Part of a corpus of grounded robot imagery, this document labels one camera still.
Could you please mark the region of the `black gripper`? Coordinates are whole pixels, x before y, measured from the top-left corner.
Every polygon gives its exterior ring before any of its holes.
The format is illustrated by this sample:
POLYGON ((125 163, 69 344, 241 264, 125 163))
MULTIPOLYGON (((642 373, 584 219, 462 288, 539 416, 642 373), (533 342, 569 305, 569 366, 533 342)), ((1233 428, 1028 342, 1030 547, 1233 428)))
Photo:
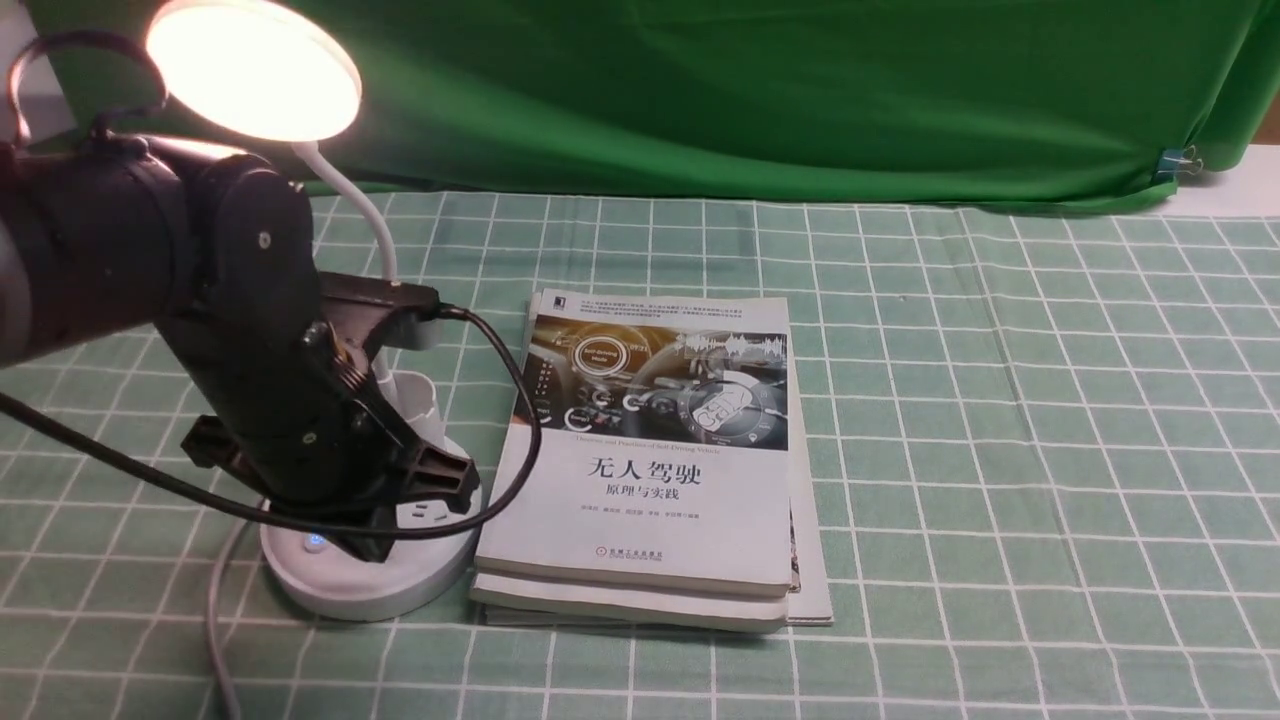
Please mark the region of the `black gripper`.
POLYGON ((209 401, 180 442, 260 502, 195 501, 387 560, 404 505, 471 511, 474 461, 424 439, 378 388, 372 359, 323 315, 310 201, 243 150, 157 150, 182 181, 195 240, 191 301, 156 324, 209 401))

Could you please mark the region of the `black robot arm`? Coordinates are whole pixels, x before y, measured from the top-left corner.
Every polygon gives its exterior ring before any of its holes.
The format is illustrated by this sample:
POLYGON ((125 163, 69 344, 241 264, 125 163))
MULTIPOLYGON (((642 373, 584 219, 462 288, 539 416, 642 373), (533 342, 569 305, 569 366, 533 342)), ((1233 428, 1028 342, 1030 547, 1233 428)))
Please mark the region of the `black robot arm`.
POLYGON ((317 269, 305 192, 264 158, 188 138, 114 135, 72 152, 3 150, 3 364, 152 325, 210 406, 182 441, 264 510, 143 469, 13 400, 3 413, 150 484, 248 521, 319 534, 384 562, 398 507, 467 514, 474 461, 425 439, 372 361, 444 313, 420 284, 317 269))

